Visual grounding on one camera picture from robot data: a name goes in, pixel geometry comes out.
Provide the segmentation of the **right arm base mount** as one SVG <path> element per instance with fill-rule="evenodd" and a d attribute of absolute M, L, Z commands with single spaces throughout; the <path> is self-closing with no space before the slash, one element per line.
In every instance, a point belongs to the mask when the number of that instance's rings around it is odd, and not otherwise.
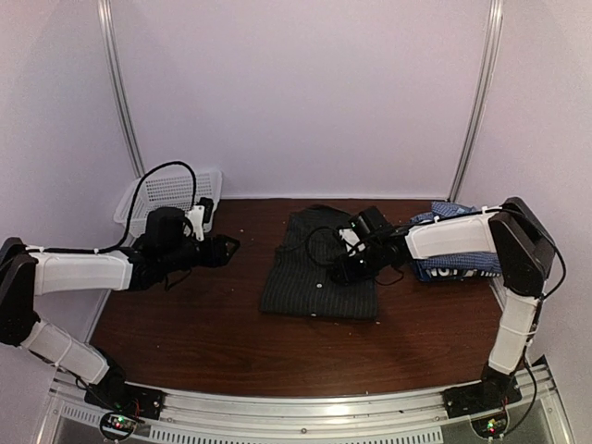
<path fill-rule="evenodd" d="M 481 380 L 470 385 L 447 388 L 442 393 L 449 419 L 474 415 L 520 401 L 523 396 L 514 378 Z"/>

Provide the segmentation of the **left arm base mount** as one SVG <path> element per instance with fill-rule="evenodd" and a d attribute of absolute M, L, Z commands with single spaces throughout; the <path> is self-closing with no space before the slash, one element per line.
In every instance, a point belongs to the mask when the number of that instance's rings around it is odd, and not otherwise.
<path fill-rule="evenodd" d="M 165 393 L 162 390 L 125 384 L 122 393 L 111 397 L 96 386 L 90 386 L 86 390 L 84 401 L 126 416 L 142 420 L 158 420 L 164 405 L 164 397 Z"/>

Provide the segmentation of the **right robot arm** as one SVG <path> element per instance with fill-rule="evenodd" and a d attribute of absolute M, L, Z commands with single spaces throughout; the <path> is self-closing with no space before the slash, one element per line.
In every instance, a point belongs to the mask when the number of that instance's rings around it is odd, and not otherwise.
<path fill-rule="evenodd" d="M 535 336 L 546 298 L 545 287 L 558 257 L 553 239 L 519 197 L 477 212 L 434 217 L 395 227 L 372 206 L 353 217 L 357 241 L 329 263 L 329 277 L 340 285 L 375 278 L 387 267 L 459 253 L 493 253 L 499 260 L 506 301 L 499 331 L 475 386 L 480 407 L 495 407 L 510 392 L 511 376 Z"/>

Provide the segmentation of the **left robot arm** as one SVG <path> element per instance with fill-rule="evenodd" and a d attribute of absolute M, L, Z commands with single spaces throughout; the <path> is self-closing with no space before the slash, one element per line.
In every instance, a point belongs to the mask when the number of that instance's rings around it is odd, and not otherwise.
<path fill-rule="evenodd" d="M 195 267 L 227 265 L 241 244 L 229 236 L 186 237 L 163 252 L 130 247 L 110 253 L 56 253 L 13 237 L 1 248 L 1 341 L 36 353 L 51 364 L 97 385 L 98 397 L 114 411 L 127 409 L 133 392 L 115 375 L 117 367 L 90 345 L 43 320 L 37 296 L 78 290 L 140 291 Z"/>

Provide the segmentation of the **navy shirt white print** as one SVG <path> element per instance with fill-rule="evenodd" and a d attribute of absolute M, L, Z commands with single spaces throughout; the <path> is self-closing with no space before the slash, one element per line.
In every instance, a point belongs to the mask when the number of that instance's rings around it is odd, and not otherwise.
<path fill-rule="evenodd" d="M 478 269 L 458 268 L 424 268 L 416 264 L 411 265 L 415 276 L 422 282 L 440 282 L 451 280 L 465 280 L 467 278 L 498 278 L 501 273 Z"/>

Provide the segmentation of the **dark pinstriped long sleeve shirt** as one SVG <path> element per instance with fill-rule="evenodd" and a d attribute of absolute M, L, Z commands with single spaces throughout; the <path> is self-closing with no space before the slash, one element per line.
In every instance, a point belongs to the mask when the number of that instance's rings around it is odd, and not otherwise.
<path fill-rule="evenodd" d="M 271 315 L 374 321 L 378 315 L 373 280 L 343 286 L 327 267 L 345 252 L 338 229 L 351 215 L 323 204 L 292 213 L 275 250 L 259 311 Z"/>

